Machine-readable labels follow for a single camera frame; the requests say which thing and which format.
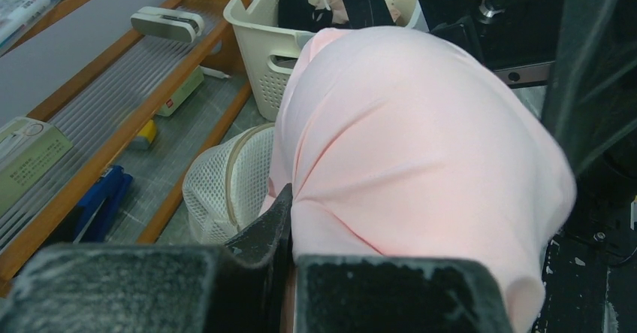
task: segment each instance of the green box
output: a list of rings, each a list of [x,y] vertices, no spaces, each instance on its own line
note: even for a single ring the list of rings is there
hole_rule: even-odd
[[[197,89],[197,86],[201,85],[203,82],[204,73],[199,67],[197,67],[190,76],[188,76],[186,81],[181,84],[180,88],[175,91],[171,98],[162,105],[162,108],[159,109],[157,115],[160,117],[169,117],[172,115],[173,112],[175,112],[175,110],[177,110],[177,108],[190,96],[190,94]]]
[[[55,127],[17,117],[0,129],[0,216],[53,167],[73,144]]]

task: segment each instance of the yellow object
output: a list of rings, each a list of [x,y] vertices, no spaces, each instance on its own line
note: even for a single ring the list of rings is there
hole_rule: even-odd
[[[137,136],[128,147],[132,149],[138,150],[146,150],[152,144],[152,141],[155,140],[155,136],[157,136],[157,124],[154,121],[149,120],[146,125],[141,128],[140,132],[137,133]]]

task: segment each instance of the black fabric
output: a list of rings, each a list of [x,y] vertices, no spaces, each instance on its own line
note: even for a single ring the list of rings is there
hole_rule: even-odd
[[[328,27],[350,29],[349,23],[332,23],[334,12],[327,8],[317,10],[307,0],[279,0],[279,27],[284,29],[319,32]]]
[[[385,0],[343,0],[353,29],[395,26]]]
[[[279,0],[279,27],[312,31],[315,7],[307,0]]]

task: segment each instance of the pink clothing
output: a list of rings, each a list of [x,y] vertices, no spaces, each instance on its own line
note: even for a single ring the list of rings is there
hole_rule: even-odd
[[[294,256],[471,259],[517,332],[544,299],[540,250],[567,218],[562,150],[470,55],[397,27],[326,29],[276,119],[269,196],[292,182]]]

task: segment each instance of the wall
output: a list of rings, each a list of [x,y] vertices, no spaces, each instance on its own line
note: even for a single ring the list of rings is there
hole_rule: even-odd
[[[165,0],[91,0],[0,57],[0,126],[25,115],[121,37],[129,17]]]

